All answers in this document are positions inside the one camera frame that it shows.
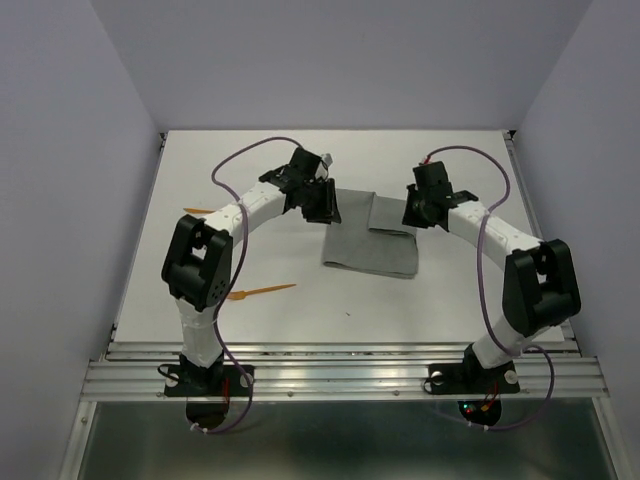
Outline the grey cloth napkin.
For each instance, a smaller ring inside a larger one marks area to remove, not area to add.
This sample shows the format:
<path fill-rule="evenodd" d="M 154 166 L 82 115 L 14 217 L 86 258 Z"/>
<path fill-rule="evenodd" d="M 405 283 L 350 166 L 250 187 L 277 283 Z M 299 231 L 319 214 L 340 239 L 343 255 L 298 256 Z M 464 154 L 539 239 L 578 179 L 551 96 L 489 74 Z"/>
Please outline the grey cloth napkin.
<path fill-rule="evenodd" d="M 327 227 L 324 266 L 400 279 L 417 275 L 417 229 L 402 223 L 403 200 L 339 189 L 337 203 L 342 222 Z"/>

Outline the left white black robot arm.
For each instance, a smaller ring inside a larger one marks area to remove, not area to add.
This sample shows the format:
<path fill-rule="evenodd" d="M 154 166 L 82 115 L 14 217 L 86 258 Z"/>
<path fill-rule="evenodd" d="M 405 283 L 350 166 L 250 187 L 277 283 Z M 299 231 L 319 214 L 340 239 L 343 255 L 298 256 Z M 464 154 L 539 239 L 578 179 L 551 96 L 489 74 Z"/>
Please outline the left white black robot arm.
<path fill-rule="evenodd" d="M 308 223 L 339 223 L 333 160 L 297 147 L 288 163 L 262 174 L 243 195 L 203 217 L 185 215 L 177 222 L 161 278 L 174 297 L 181 320 L 181 358 L 190 367 L 188 382 L 199 393 L 215 392 L 223 354 L 214 332 L 214 312 L 232 283 L 233 250 L 248 249 L 248 236 L 266 222 L 298 209 Z"/>

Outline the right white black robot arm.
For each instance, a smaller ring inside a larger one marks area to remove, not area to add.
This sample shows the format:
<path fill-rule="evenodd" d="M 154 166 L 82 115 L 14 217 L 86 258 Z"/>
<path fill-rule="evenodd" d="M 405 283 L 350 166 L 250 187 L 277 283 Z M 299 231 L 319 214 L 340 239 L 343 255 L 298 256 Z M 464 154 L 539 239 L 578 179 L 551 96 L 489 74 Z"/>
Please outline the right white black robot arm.
<path fill-rule="evenodd" d="M 577 315 L 582 306 L 569 246 L 544 241 L 494 215 L 467 190 L 454 191 L 441 162 L 413 168 L 402 223 L 439 227 L 476 248 L 479 296 L 484 293 L 483 260 L 503 272 L 501 316 L 487 320 L 487 334 L 470 346 L 460 366 L 463 384 L 482 390 L 496 368 L 519 356 L 540 333 Z"/>

